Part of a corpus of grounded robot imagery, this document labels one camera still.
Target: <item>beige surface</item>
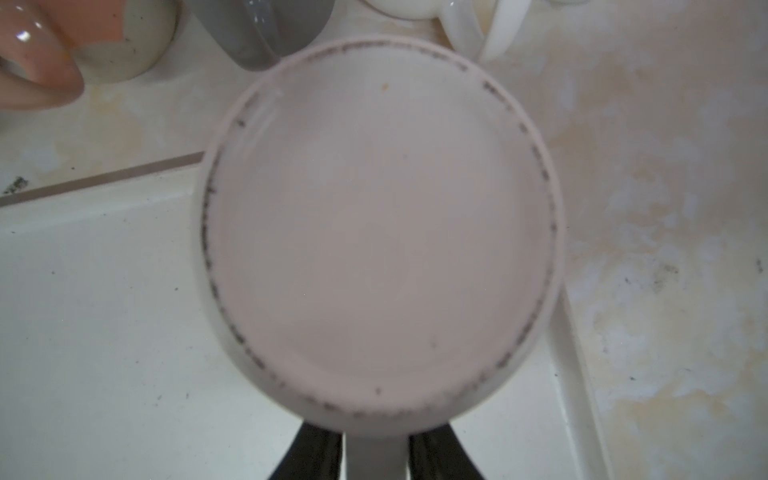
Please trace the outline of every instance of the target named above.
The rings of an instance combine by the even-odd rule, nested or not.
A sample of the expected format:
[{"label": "beige surface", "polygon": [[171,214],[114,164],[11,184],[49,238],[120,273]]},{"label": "beige surface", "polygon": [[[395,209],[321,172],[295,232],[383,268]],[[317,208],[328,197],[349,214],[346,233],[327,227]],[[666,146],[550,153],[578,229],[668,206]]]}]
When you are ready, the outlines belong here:
[{"label": "beige surface", "polygon": [[[339,0],[322,37],[434,27]],[[488,69],[561,175],[567,287],[617,478],[768,477],[768,3],[536,1]],[[198,151],[254,76],[190,21],[133,81],[0,114],[0,188]]]}]

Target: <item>mug handle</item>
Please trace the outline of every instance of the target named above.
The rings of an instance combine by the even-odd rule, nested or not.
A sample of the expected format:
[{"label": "mug handle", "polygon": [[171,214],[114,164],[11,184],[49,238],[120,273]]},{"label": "mug handle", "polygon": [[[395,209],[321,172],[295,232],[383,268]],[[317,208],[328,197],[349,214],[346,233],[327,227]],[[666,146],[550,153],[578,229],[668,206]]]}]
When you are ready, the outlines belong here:
[{"label": "mug handle", "polygon": [[43,11],[31,2],[0,0],[0,57],[18,64],[28,76],[0,69],[0,108],[57,107],[83,93],[78,66]]},{"label": "mug handle", "polygon": [[490,61],[509,48],[530,5],[531,0],[496,0],[488,35],[480,29],[472,0],[445,0],[439,18],[459,54],[475,61]]}]

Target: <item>countertop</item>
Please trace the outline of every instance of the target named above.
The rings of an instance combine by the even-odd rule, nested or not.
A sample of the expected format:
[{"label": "countertop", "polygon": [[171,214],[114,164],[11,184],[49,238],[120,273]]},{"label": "countertop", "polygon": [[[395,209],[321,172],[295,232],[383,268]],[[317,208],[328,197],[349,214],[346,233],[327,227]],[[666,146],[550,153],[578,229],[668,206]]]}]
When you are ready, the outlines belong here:
[{"label": "countertop", "polygon": [[[446,43],[357,0],[317,41],[374,31]],[[768,3],[536,0],[485,67],[561,177],[566,289],[616,477],[768,477]],[[0,190],[201,151],[257,75],[185,15],[146,74],[0,114]]]}]

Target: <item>orange mug handle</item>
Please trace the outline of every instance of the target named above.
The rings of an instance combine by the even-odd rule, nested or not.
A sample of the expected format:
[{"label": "orange mug handle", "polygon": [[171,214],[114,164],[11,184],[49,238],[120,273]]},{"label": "orange mug handle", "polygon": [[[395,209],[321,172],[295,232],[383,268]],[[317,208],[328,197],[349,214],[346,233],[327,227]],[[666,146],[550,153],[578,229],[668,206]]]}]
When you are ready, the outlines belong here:
[{"label": "orange mug handle", "polygon": [[0,57],[28,78],[0,69],[0,108],[57,107],[83,93],[83,76],[43,11],[25,0],[0,0]]}]

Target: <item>white tray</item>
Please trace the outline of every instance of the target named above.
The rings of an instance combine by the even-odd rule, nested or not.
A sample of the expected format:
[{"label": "white tray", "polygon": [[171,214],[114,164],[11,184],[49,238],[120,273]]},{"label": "white tray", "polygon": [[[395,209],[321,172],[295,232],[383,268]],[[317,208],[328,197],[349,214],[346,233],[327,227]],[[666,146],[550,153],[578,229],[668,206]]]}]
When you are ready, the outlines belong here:
[{"label": "white tray", "polygon": [[[299,427],[230,364],[190,267],[197,167],[0,208],[0,478],[266,478]],[[566,302],[453,425],[488,480],[611,478]]]}]

